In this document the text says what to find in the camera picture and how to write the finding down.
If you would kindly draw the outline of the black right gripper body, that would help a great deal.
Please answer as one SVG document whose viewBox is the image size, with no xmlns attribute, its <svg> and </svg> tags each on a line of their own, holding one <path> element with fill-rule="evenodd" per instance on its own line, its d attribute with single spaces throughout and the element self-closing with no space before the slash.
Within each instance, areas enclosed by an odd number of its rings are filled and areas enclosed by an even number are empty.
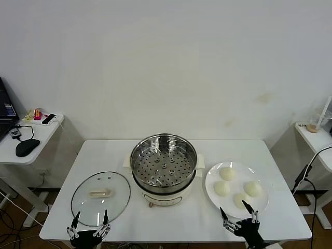
<svg viewBox="0 0 332 249">
<path fill-rule="evenodd" d="M 247 218 L 236 222 L 237 230 L 234 234 L 238 237 L 243 237 L 248 244 L 248 248 L 265 248 L 268 243 L 263 240 L 258 232 L 260 223 L 253 221 L 252 218 Z"/>
</svg>

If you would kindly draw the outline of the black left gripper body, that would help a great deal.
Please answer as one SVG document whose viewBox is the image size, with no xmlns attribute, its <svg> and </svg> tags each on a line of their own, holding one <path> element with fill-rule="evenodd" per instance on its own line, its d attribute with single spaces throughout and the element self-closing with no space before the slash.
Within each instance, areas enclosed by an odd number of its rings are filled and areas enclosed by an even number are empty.
<svg viewBox="0 0 332 249">
<path fill-rule="evenodd" d="M 79 231 L 78 235 L 79 237 L 74 237 L 73 239 L 70 239 L 71 245 L 74 248 L 80 248 L 80 249 L 93 249 L 97 245 L 99 245 L 102 242 L 101 236 L 94 236 L 93 234 L 97 232 L 97 230 L 86 230 L 86 231 Z"/>
</svg>

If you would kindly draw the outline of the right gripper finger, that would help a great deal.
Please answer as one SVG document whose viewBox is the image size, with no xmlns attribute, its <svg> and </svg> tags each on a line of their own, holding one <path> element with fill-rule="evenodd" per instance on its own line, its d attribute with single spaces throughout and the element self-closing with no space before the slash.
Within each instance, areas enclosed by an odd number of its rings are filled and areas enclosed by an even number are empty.
<svg viewBox="0 0 332 249">
<path fill-rule="evenodd" d="M 243 205 L 245 206 L 246 210 L 251 214 L 252 217 L 252 223 L 259 224 L 259 218 L 258 218 L 258 210 L 254 210 L 250 204 L 248 204 L 246 201 L 241 200 Z"/>
<path fill-rule="evenodd" d="M 228 231 L 236 231 L 240 229 L 240 225 L 230 221 L 224 210 L 220 207 L 220 212 L 223 219 L 223 227 Z"/>
</svg>

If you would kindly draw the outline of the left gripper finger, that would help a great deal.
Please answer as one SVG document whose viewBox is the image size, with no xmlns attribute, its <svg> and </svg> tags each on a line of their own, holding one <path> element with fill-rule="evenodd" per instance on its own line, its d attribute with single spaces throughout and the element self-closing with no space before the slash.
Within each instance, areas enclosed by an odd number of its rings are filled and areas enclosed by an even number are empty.
<svg viewBox="0 0 332 249">
<path fill-rule="evenodd" d="M 70 239 L 76 239 L 76 238 L 79 237 L 79 234 L 76 230 L 77 225 L 78 225 L 78 221 L 79 221 L 79 217 L 80 217 L 80 211 L 76 214 L 76 216 L 72 220 L 71 225 L 66 228 L 67 234 L 68 234 Z"/>
<path fill-rule="evenodd" d="M 103 218 L 103 225 L 102 227 L 96 231 L 93 236 L 97 238 L 104 238 L 111 230 L 110 224 L 108 222 L 108 215 L 107 210 L 104 212 L 104 218 Z"/>
</svg>

